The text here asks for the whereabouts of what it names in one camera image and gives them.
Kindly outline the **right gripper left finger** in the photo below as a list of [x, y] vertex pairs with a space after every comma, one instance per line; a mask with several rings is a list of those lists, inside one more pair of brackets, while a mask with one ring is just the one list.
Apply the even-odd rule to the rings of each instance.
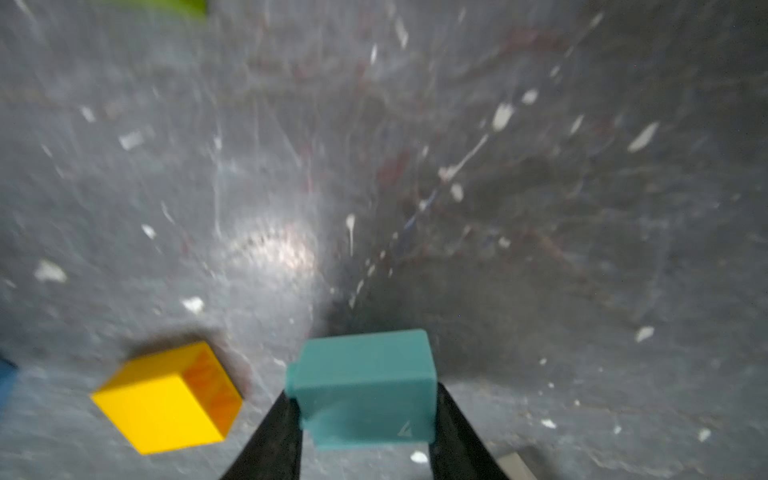
[[302, 446], [298, 403], [281, 392], [221, 480], [298, 480]]

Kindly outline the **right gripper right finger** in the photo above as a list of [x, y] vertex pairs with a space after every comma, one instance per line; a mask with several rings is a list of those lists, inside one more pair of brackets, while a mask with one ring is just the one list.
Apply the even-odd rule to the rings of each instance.
[[437, 387], [435, 441], [429, 445], [434, 480], [508, 480], [447, 388]]

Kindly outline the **cyan lego brick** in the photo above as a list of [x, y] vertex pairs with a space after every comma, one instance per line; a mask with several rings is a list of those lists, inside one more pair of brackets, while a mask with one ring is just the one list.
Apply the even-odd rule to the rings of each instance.
[[422, 329], [309, 340], [284, 391], [318, 450], [435, 440], [438, 378]]

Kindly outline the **blue long lego brick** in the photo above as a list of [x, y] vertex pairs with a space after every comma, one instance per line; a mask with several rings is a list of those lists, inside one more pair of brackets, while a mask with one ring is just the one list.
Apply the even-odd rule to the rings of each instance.
[[5, 358], [0, 359], [0, 409], [8, 402], [18, 376], [18, 367]]

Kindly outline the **light green lego brick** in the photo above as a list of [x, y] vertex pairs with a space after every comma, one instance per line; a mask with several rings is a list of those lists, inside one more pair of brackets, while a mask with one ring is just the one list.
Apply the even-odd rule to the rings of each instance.
[[193, 18], [205, 18], [208, 11], [207, 0], [116, 0], [116, 2], [135, 7], [159, 9]]

